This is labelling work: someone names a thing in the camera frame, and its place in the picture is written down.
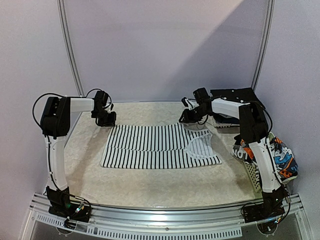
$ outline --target black and white striped fabric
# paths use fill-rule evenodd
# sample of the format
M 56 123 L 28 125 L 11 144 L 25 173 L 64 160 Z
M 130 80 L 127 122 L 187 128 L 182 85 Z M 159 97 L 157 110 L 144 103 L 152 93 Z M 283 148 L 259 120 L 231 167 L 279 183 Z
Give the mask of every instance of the black and white striped fabric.
M 101 166 L 121 169 L 180 169 L 220 164 L 209 130 L 166 126 L 115 126 L 107 139 Z

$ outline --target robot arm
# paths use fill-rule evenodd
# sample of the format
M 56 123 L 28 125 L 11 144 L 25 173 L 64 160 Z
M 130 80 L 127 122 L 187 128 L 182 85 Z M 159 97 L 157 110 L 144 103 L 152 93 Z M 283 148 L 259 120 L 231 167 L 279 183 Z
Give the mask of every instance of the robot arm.
M 271 155 L 269 131 L 264 115 L 264 106 L 251 88 L 212 90 L 210 97 L 205 88 L 193 92 L 196 103 L 183 98 L 188 107 L 181 115 L 181 123 L 196 123 L 208 115 L 223 114 L 239 119 L 240 136 L 251 148 L 261 177 L 263 206 L 257 209 L 246 207 L 250 218 L 257 221 L 270 217 L 274 212 L 283 212 L 282 200 L 290 201 Z
M 91 117 L 100 127 L 115 125 L 116 113 L 111 111 L 113 105 L 108 106 L 109 95 L 104 91 L 97 91 L 94 98 L 86 97 L 49 97 L 44 107 L 40 127 L 46 142 L 48 181 L 46 194 L 50 200 L 49 213 L 88 222 L 91 207 L 73 204 L 70 197 L 82 202 L 84 198 L 69 193 L 65 175 L 64 149 L 66 136 L 70 130 L 71 113 L 91 112 Z

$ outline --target marble patterned surface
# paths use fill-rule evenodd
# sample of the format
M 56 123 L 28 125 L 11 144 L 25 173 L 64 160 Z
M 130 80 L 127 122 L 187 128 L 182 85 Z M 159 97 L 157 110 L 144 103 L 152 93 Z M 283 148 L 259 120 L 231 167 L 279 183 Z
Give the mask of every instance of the marble patterned surface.
M 175 124 L 181 102 L 115 103 L 117 124 Z M 92 203 L 128 207 L 204 207 L 260 198 L 244 166 L 230 154 L 237 128 L 217 130 L 211 119 L 212 147 L 222 164 L 188 169 L 116 169 L 100 166 L 110 131 L 91 114 L 81 115 L 65 147 L 65 174 L 72 194 Z

